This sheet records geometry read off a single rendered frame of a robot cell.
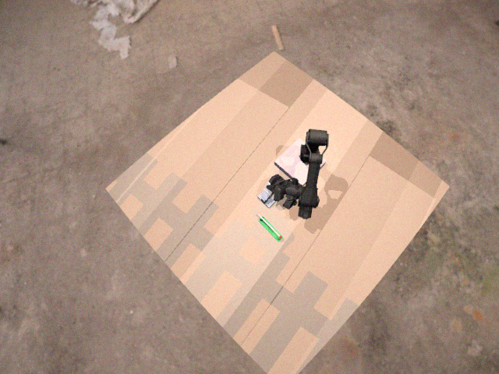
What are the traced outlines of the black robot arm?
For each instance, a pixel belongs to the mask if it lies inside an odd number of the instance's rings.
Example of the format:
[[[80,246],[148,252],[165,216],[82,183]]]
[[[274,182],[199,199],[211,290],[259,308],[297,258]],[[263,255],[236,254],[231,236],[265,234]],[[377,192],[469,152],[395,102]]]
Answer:
[[[325,146],[324,151],[320,154],[319,146]],[[303,220],[311,218],[312,209],[316,209],[319,205],[320,199],[317,196],[317,180],[320,172],[320,165],[323,163],[323,154],[327,150],[329,145],[329,134],[325,130],[309,129],[306,132],[306,143],[301,144],[300,147],[300,160],[305,164],[309,165],[306,185],[300,189],[299,192],[299,212],[298,217]],[[283,206],[287,209],[291,209],[298,202],[295,197],[286,195],[287,200]]]

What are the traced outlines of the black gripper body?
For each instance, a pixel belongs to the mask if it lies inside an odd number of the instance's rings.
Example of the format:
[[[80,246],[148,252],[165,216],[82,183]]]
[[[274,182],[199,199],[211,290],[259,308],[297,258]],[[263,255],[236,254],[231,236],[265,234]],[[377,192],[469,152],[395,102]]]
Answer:
[[[299,180],[297,178],[292,178],[291,181],[284,187],[283,185],[277,185],[274,188],[274,201],[280,201],[284,199],[284,194],[295,197],[295,200],[299,199],[299,192],[303,185],[299,185]]]

